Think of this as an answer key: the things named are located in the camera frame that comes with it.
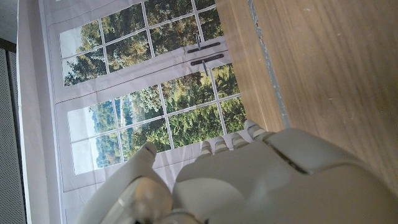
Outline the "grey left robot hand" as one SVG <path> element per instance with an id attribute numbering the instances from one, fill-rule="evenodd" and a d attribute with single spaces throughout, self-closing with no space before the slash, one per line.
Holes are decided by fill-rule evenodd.
<path id="1" fill-rule="evenodd" d="M 360 159 L 300 129 L 247 120 L 204 141 L 172 189 L 147 142 L 90 198 L 78 223 L 396 223 L 397 195 Z"/>

